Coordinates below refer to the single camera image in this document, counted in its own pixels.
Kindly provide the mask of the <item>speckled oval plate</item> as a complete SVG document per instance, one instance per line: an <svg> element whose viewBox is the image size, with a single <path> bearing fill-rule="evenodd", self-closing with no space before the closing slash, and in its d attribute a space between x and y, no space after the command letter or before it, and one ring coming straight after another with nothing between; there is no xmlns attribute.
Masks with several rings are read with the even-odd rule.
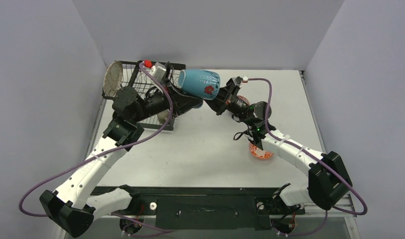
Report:
<svg viewBox="0 0 405 239"><path fill-rule="evenodd" d="M123 65L121 61L112 62L104 75L103 97L105 99L115 97L117 91L122 88Z"/></svg>

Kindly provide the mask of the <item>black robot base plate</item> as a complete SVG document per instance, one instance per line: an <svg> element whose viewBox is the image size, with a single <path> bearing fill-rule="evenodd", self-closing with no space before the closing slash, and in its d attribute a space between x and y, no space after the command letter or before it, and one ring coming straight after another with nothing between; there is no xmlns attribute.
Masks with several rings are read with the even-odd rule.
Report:
<svg viewBox="0 0 405 239"><path fill-rule="evenodd" d="M132 194L122 216L154 216L168 230L270 229L270 216L303 215L301 205L287 207L276 188L194 188L120 186Z"/></svg>

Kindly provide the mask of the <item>black wire dish rack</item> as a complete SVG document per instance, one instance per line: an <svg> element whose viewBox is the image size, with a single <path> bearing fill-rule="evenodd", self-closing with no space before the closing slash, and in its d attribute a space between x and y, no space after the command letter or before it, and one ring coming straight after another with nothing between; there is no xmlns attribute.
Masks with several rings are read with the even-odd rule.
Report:
<svg viewBox="0 0 405 239"><path fill-rule="evenodd" d="M139 68L139 63L141 61L138 61L138 62L121 61L121 62L123 65L122 88L125 88L128 86L133 87L136 90L137 95L140 98L142 98L143 100L146 98L146 96L149 93L155 92L155 91L160 91L160 90L157 90L156 86L153 85L153 83L147 77L147 75L145 73L143 73L141 71L141 69ZM167 68L166 75L167 75L167 77L171 78L175 82L175 84L176 84L178 76L179 76L179 71L186 69L186 65L181 64L181 63L161 62L161 64L166 66L166 68ZM114 99L115 99L115 97L108 98L105 100L110 100L114 103ZM143 128L154 129L154 130L159 129L162 126L159 124L156 115L146 117L146 118L138 121L138 123ZM171 119L171 123L168 124L164 128L164 130L173 131L174 123L175 123L175 117L173 116Z"/></svg>

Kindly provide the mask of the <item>white and blue cup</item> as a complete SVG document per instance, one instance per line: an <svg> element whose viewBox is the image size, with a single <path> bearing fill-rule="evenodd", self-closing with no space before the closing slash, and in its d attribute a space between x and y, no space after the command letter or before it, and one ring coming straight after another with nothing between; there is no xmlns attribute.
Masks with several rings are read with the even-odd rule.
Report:
<svg viewBox="0 0 405 239"><path fill-rule="evenodd" d="M220 75L200 69L181 70L178 87L185 93L204 100L213 100L220 89Z"/></svg>

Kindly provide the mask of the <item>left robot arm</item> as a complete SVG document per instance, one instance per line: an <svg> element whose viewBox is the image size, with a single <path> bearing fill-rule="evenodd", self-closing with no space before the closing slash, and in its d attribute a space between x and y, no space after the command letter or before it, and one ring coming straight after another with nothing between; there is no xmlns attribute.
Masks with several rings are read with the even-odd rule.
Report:
<svg viewBox="0 0 405 239"><path fill-rule="evenodd" d="M164 110L171 115L182 114L181 106L188 111L199 107L204 99L218 93L218 83L190 76L186 71L179 75L178 85L154 80L157 93L142 98L132 86L118 87L113 98L114 115L94 150L80 166L68 170L70 177L53 191L44 191L39 200L47 217L70 236L84 234L98 218L124 210L134 214L140 200L132 187L122 185L98 196L92 192L112 166L135 145L144 142L141 120Z"/></svg>

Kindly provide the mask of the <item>red patterned upturned bowl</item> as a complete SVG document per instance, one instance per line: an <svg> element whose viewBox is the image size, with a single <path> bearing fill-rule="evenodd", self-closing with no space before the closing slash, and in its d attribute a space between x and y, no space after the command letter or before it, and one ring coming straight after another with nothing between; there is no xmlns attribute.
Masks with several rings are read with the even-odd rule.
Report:
<svg viewBox="0 0 405 239"><path fill-rule="evenodd" d="M238 95L238 98L240 98L242 101L244 101L247 105L250 105L250 102L246 97Z"/></svg>

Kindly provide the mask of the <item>olive green ceramic mug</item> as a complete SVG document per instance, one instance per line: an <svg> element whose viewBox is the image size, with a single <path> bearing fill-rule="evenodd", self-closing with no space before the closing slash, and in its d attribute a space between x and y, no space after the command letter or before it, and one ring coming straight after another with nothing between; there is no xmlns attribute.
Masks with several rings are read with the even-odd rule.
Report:
<svg viewBox="0 0 405 239"><path fill-rule="evenodd" d="M160 112L160 113L158 113L156 115L157 120L158 120L160 125L163 125L168 121L169 113L170 113L169 110L165 110L165 111L162 111L162 112Z"/></svg>

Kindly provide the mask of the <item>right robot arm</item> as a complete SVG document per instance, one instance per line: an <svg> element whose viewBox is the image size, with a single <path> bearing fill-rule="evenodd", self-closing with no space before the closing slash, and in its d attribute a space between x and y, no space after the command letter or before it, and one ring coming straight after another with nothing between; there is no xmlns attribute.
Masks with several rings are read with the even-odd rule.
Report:
<svg viewBox="0 0 405 239"><path fill-rule="evenodd" d="M269 102L250 105L238 97L244 81L241 77L232 78L224 87L208 85L203 92L208 94L206 103L217 115L229 111L235 121L247 125L243 135L253 145L280 157L307 177L307 182L301 185L288 183L279 188L273 194L273 208L279 213L307 203L327 211L334 208L352 186L340 155L309 149L269 124L272 113Z"/></svg>

